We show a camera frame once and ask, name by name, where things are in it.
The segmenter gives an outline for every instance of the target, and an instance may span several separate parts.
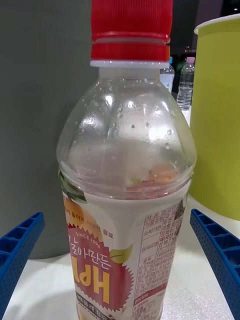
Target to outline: leaf illustration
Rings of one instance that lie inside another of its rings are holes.
[[[128,248],[117,250],[113,249],[110,251],[110,259],[117,264],[123,264],[124,262],[128,261],[130,255],[133,250],[133,245],[131,244]]]

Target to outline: gray wall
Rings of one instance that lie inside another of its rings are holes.
[[[32,258],[69,250],[56,145],[97,78],[90,0],[0,0],[0,236],[38,211]]]

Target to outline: paper cup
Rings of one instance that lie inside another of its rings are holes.
[[[240,220],[240,14],[199,25],[190,128],[197,151],[190,193]]]

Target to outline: red logo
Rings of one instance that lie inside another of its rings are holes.
[[[109,248],[83,228],[69,225],[68,235],[76,285],[106,309],[123,308],[133,286],[131,271],[111,260]]]

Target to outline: bottle neck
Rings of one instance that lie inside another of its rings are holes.
[[[99,77],[102,79],[150,79],[159,81],[160,70],[148,68],[100,67]]]

